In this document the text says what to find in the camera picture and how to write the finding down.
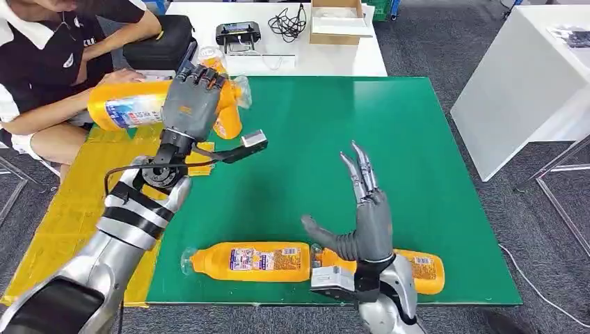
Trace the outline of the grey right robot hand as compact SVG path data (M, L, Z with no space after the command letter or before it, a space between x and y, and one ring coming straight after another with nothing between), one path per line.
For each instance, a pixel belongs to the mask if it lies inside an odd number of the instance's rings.
M340 153L349 170L356 199L356 228L346 234L334 234L321 227L310 215L301 223L320 246L334 251L348 261L386 262L394 257L392 245L392 215L387 195L379 186L367 153L355 142L351 147L356 161Z

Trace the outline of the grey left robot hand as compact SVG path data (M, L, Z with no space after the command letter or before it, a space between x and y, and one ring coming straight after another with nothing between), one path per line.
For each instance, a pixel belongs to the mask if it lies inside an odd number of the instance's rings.
M228 77L204 65L189 63L171 81L162 107L164 128L207 140L218 118L217 106Z

